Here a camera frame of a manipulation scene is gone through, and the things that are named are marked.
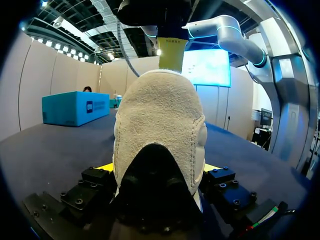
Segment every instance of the white robotic arm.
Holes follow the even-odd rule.
[[[266,63],[266,53],[252,41],[244,39],[239,22],[232,16],[190,22],[182,28],[188,29],[191,39],[217,36],[222,49],[246,58],[257,68]]]

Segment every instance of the exhibition booth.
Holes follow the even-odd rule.
[[[142,75],[159,68],[159,57],[133,58],[131,63]],[[218,79],[216,85],[195,85],[203,113],[208,123],[251,140],[252,110],[257,102],[254,82],[242,69],[231,66],[230,72],[226,72],[230,74],[226,85]],[[43,123],[44,96],[82,91],[90,86],[93,92],[109,94],[114,99],[115,94],[123,96],[136,79],[123,59],[102,65],[81,62],[21,32],[1,75],[0,101],[8,104],[0,106],[0,141]]]

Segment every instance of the large display screen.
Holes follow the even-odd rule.
[[[194,85],[231,87],[229,54],[222,49],[185,51],[182,75]]]

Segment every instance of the teal box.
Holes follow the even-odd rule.
[[[109,94],[72,91],[42,97],[44,124],[79,127],[110,113]]]

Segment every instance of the person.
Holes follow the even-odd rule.
[[[90,92],[90,93],[92,93],[92,89],[91,89],[91,87],[86,86],[86,87],[83,89],[83,92]]]

